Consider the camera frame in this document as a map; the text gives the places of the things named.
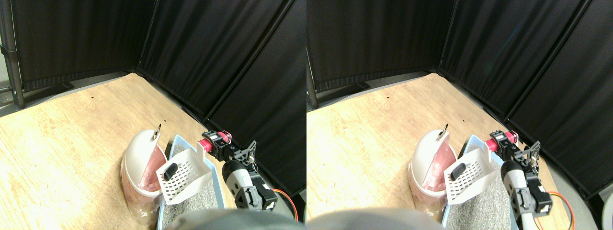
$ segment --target black bracket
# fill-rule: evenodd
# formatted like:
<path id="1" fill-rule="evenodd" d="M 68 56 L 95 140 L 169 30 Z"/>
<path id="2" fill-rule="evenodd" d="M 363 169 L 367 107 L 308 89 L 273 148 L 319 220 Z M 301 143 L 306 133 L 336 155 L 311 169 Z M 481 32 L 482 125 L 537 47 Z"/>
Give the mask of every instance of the black bracket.
<path id="1" fill-rule="evenodd" d="M 0 45 L 0 51 L 2 51 L 2 55 L 7 57 L 9 60 L 17 60 L 19 59 L 19 55 L 17 55 L 16 50 L 7 50 L 4 45 Z"/>

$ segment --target metal pole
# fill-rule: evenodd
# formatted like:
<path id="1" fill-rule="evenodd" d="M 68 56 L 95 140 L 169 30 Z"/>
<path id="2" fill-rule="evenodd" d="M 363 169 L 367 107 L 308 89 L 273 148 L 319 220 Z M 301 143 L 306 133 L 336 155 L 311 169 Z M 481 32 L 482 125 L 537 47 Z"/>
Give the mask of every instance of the metal pole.
<path id="1" fill-rule="evenodd" d="M 10 5 L 10 0 L 0 0 L 0 37 L 2 39 L 2 47 L 8 53 L 16 53 L 17 45 L 15 43 L 15 28 L 13 27 L 13 9 Z M 26 107 L 23 97 L 23 89 L 21 87 L 21 75 L 19 72 L 19 61 L 17 57 L 4 54 L 6 69 L 9 75 L 10 86 L 13 89 L 13 102 L 24 109 Z"/>
<path id="2" fill-rule="evenodd" d="M 455 12 L 458 9 L 458 0 L 454 1 L 454 9 L 451 13 L 451 19 L 449 19 L 449 26 L 447 27 L 447 36 L 445 37 L 445 43 L 443 45 L 443 52 L 441 53 L 441 59 L 438 62 L 438 67 L 436 68 L 436 74 L 441 75 L 441 66 L 443 65 L 443 58 L 445 58 L 445 51 L 447 51 L 447 43 L 449 42 L 449 36 L 451 35 L 451 28 L 454 25 Z"/>
<path id="3" fill-rule="evenodd" d="M 315 83 L 313 81 L 313 69 L 311 68 L 311 60 L 308 58 L 308 48 L 306 49 L 306 58 L 308 60 L 309 76 L 306 77 L 306 95 L 308 96 L 308 103 L 313 109 L 319 108 L 319 102 L 317 101 L 317 95 L 315 95 Z"/>
<path id="4" fill-rule="evenodd" d="M 149 20 L 149 29 L 147 30 L 147 36 L 145 37 L 145 43 L 143 44 L 143 49 L 140 51 L 140 58 L 139 58 L 139 63 L 136 66 L 136 74 L 139 74 L 139 69 L 140 69 L 140 65 L 143 62 L 143 57 L 145 56 L 145 48 L 147 48 L 147 42 L 149 41 L 149 34 L 151 34 L 151 29 L 153 28 L 153 20 L 155 19 L 155 13 L 158 11 L 158 3 L 159 1 L 156 0 L 155 3 L 153 4 L 153 13 L 151 14 L 151 20 Z"/>

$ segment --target plastic bag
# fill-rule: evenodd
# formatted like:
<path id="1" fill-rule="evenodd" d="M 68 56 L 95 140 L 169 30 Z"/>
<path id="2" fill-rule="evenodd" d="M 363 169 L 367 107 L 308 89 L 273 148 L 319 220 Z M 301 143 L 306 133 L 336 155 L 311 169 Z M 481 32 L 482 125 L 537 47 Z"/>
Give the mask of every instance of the plastic bag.
<path id="1" fill-rule="evenodd" d="M 423 188 L 430 191 L 445 190 L 444 171 L 455 162 L 455 155 L 448 144 L 442 144 L 436 152 L 425 175 Z"/>
<path id="2" fill-rule="evenodd" d="M 166 159 L 161 149 L 156 146 L 145 168 L 145 172 L 139 183 L 139 188 L 147 191 L 159 190 L 160 185 L 155 175 L 155 170 L 159 168 L 158 164 L 164 164 L 165 161 Z M 161 194 L 156 197 L 148 197 L 136 191 L 128 179 L 123 161 L 121 161 L 121 185 L 123 187 L 126 203 L 128 204 L 128 209 L 136 221 L 145 226 L 155 224 L 158 220 L 158 208 L 162 204 L 164 197 Z"/>

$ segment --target black backdrop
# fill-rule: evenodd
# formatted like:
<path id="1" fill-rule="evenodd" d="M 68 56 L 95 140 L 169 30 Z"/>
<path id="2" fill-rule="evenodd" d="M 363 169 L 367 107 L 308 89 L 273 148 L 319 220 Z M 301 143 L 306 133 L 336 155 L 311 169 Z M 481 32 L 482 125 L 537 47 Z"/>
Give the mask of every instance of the black backdrop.
<path id="1" fill-rule="evenodd" d="M 139 72 L 204 115 L 237 77 L 282 3 L 160 1 Z"/>
<path id="2" fill-rule="evenodd" d="M 594 196 L 613 180 L 613 2 L 594 0 L 511 121 Z"/>
<path id="3" fill-rule="evenodd" d="M 436 69 L 453 6 L 451 0 L 309 1 L 315 89 Z"/>
<path id="4" fill-rule="evenodd" d="M 579 0 L 459 1 L 441 73 L 505 115 Z"/>
<path id="5" fill-rule="evenodd" d="M 11 2 L 25 91 L 134 69 L 154 3 Z"/>

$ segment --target metal ring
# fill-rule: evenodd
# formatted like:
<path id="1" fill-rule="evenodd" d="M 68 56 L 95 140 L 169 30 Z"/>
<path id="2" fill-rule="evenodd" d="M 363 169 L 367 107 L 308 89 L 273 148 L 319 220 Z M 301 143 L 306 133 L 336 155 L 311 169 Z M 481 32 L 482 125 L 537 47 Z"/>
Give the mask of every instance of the metal ring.
<path id="1" fill-rule="evenodd" d="M 438 139 L 440 140 L 441 138 L 443 138 L 443 136 L 445 136 L 445 133 L 447 133 L 447 126 L 449 126 L 449 124 L 445 125 L 445 128 L 443 128 L 443 130 L 441 132 L 438 133 Z"/>

